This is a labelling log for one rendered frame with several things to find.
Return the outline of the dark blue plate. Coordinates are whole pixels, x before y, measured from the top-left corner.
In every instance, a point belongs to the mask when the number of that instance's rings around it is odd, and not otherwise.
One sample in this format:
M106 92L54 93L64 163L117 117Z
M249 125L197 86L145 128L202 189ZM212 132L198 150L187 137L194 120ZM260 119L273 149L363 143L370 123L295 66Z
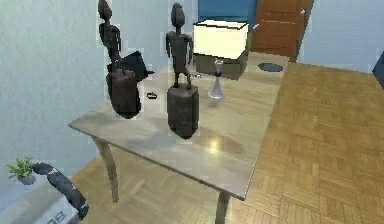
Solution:
M258 67L266 72L280 72L283 70L283 67L275 63L260 63Z

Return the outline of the cream box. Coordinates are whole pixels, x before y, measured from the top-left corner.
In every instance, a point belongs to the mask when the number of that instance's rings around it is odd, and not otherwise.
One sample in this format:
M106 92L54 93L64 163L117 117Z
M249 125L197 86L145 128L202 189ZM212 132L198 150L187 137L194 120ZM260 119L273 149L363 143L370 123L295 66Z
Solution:
M193 24L193 52L225 59L238 59L246 48L247 22L205 19Z

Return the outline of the dark figure statue thin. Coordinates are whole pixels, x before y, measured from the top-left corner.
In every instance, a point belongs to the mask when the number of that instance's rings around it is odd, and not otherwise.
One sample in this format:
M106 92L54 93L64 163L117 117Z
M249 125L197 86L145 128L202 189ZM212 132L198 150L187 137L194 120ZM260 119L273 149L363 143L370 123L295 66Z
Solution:
M132 119L141 110L135 73L122 64L120 30L110 22L112 9L107 0L98 0L98 14L103 20L98 28L100 39L110 59L106 76L110 102L118 115Z

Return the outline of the dark blue furniture corner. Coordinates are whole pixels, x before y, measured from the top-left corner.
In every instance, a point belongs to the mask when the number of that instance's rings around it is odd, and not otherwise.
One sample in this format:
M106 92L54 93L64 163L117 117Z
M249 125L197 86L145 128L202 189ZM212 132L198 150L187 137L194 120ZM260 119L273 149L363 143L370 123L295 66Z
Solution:
M384 89L384 51L376 62L372 73L380 84L380 86Z

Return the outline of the dark figure statue broad shoulders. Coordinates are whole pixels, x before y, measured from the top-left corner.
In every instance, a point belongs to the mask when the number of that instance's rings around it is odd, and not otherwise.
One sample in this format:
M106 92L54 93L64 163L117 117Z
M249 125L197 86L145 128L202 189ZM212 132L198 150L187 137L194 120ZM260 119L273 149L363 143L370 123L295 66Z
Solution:
M187 66L193 58L193 39L182 33L185 14L180 3L171 10L171 23L175 28L166 34L166 52L172 59L174 83L167 91L167 113L170 129L183 139L189 139L198 128L198 88L192 85Z

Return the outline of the brown room door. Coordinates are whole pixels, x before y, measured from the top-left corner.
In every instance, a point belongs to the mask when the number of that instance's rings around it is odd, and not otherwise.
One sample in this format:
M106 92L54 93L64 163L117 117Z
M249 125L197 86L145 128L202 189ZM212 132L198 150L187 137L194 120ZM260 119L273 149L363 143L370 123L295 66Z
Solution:
M258 0L251 50L295 62L314 0Z

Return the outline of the clear glass vase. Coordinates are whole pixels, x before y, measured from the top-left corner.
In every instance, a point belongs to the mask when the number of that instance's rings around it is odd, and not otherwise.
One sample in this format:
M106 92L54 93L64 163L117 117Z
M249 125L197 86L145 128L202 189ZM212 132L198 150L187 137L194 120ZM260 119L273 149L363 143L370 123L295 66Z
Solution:
M223 66L223 61L221 59L216 59L215 62L215 83L213 85L213 88L211 91L208 92L208 95L213 98L213 99L221 99L224 94L223 94L223 91L221 89L221 85L220 85L220 78L221 78L221 69L222 69L222 66Z

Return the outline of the black curved tube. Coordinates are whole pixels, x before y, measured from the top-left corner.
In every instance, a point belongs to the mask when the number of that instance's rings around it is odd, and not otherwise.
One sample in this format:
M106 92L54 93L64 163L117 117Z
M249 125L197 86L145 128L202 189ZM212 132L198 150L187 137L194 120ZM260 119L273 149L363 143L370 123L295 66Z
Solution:
M63 194L69 204L78 211L80 220L83 220L89 211L87 199L80 190L67 178L62 172L57 170L50 164L39 162L32 166L32 170L39 174L45 175L48 182L61 194Z

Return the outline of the brown flat box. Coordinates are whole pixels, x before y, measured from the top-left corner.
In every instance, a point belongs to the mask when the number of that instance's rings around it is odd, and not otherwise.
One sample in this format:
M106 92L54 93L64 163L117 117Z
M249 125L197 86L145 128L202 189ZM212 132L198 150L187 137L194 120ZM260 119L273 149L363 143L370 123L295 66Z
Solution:
M208 55L194 55L196 71L204 74L215 75L215 57ZM237 59L223 59L221 68L223 78L238 80L245 71L248 61L248 52L243 51Z

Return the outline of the green plant in grey pot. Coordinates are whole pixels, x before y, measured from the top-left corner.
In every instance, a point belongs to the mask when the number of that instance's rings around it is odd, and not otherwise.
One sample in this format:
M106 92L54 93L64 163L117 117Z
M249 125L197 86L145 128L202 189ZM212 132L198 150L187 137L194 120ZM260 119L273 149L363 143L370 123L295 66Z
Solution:
M36 181L32 167L33 163L30 157L26 156L23 159L17 157L14 165L6 165L6 168L8 169L8 178L16 178L24 185L32 185Z

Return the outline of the black angular object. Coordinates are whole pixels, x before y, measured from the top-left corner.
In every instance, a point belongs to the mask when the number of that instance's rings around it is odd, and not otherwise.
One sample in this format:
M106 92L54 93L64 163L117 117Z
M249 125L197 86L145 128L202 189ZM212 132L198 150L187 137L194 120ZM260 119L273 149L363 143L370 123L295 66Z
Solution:
M139 51L135 51L117 62L117 68L122 70L129 70L135 73L137 82L146 79L153 71L146 68L142 54Z

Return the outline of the blue wall panel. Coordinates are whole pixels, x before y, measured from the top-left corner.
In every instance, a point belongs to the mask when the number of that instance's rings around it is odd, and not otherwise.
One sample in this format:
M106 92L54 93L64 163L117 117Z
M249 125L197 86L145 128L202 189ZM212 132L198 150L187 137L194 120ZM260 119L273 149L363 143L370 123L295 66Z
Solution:
M258 0L198 0L198 19L219 18L254 23Z

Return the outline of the beige wooden table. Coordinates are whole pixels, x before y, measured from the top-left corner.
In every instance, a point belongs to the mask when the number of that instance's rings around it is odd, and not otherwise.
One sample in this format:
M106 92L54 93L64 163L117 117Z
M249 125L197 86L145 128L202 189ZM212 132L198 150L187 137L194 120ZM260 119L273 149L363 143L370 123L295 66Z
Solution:
M142 100L133 119L118 117L105 102L69 123L90 136L107 169L112 201L119 201L118 174L111 148L116 147L162 166L219 192L215 224L224 224L229 198L245 200L281 80L280 72L266 72L259 65L275 63L286 68L286 56L251 52L245 72L237 80L221 79L224 97L208 96L215 77L194 77L198 87L199 126L188 140L168 126L167 89L173 83L170 66L139 83L143 93L155 92L155 100Z

